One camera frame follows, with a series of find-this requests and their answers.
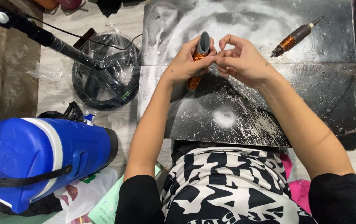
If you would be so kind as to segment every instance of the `black and white patterned shirt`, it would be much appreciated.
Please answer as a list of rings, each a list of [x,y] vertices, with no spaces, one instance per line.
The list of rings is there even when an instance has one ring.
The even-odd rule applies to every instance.
[[[310,189],[315,219],[291,200],[285,176],[282,162],[272,152],[239,147],[194,149],[171,169],[162,203],[152,177],[126,180],[120,189],[116,224],[356,223],[355,174],[315,177]]]

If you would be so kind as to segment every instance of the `black sleeve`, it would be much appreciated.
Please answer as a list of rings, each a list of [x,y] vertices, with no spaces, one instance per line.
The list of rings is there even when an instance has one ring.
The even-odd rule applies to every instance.
[[[356,223],[356,175],[322,174],[311,181],[310,208],[319,224]]]
[[[115,224],[163,224],[161,208],[156,180],[148,175],[133,176],[120,187]]]

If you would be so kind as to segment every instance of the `person's right hand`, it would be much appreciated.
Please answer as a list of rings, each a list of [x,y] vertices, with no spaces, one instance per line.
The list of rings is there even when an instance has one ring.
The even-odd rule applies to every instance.
[[[224,50],[227,43],[235,48]],[[221,51],[215,56],[215,63],[224,78],[231,75],[247,86],[259,89],[270,77],[280,75],[248,40],[228,34],[219,41],[219,47]]]

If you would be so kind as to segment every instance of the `green booklet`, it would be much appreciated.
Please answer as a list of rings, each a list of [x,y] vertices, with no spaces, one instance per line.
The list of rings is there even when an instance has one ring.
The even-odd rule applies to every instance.
[[[155,166],[155,176],[157,176],[159,172],[160,168]],[[88,214],[88,217],[92,220],[92,224],[114,224],[123,179],[124,175],[111,187],[111,190],[106,193],[102,200]]]

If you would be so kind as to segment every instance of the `person's left hand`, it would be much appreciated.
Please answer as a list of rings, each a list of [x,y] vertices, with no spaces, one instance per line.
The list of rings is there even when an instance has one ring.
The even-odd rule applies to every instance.
[[[163,79],[174,85],[190,79],[199,70],[201,70],[200,74],[208,72],[208,67],[215,62],[214,56],[217,54],[217,50],[214,47],[214,39],[210,38],[210,51],[208,56],[198,61],[193,61],[193,54],[196,51],[199,39],[200,36],[182,46],[170,65],[163,72]]]

